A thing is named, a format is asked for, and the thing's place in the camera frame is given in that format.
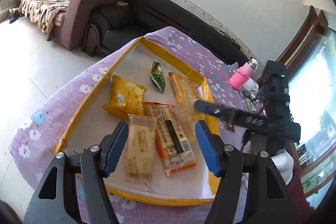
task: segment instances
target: barcode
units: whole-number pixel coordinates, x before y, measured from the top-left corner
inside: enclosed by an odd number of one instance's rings
[[[188,151],[191,150],[189,142],[188,142],[188,140],[186,138],[180,139],[180,143],[181,143],[181,145],[183,147],[183,151],[184,152],[188,152]]]

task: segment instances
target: yellow snack package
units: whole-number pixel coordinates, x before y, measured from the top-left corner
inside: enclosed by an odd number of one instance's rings
[[[133,181],[152,180],[157,119],[128,114],[126,174]]]
[[[199,120],[204,120],[204,114],[194,110],[194,102],[200,97],[193,82],[182,75],[169,72],[170,83],[178,103],[177,114],[182,128],[191,143],[196,142],[195,125]]]
[[[196,166],[195,154],[177,118],[175,107],[144,102],[145,114],[157,118],[155,147],[161,159],[165,176]]]
[[[128,113],[143,115],[143,96],[146,91],[143,85],[113,75],[111,100],[109,104],[103,105],[103,109],[125,121],[128,120]]]

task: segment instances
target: metal screw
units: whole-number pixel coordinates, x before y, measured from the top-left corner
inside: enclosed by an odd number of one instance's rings
[[[96,151],[98,151],[99,150],[99,146],[98,145],[92,145],[91,147],[90,147],[90,151],[91,152],[96,152]]]
[[[224,146],[224,149],[225,149],[225,151],[227,151],[227,152],[231,152],[231,151],[233,151],[233,146],[227,144],[226,146]]]
[[[262,156],[263,158],[267,158],[268,157],[268,153],[266,151],[261,151],[260,152],[260,156]]]
[[[57,159],[61,159],[61,158],[63,158],[64,157],[64,153],[63,152],[58,152],[57,154],[56,154],[56,158]]]

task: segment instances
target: black leather sofa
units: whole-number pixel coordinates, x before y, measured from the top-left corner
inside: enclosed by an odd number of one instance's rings
[[[108,55],[130,40],[172,26],[209,49],[226,64],[248,61],[239,46],[170,0],[128,0],[95,8],[90,14],[84,51]]]

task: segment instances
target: person's hand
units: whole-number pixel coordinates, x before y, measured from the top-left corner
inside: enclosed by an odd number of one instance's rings
[[[248,142],[245,147],[243,148],[243,153],[252,154],[252,147],[251,142]],[[283,153],[275,155],[271,157],[275,166],[278,168],[279,173],[281,174],[283,180],[285,181],[286,185],[291,181],[293,176],[293,166],[294,160],[290,154],[283,150]],[[245,186],[247,188],[248,185],[248,173],[244,174],[245,176]]]

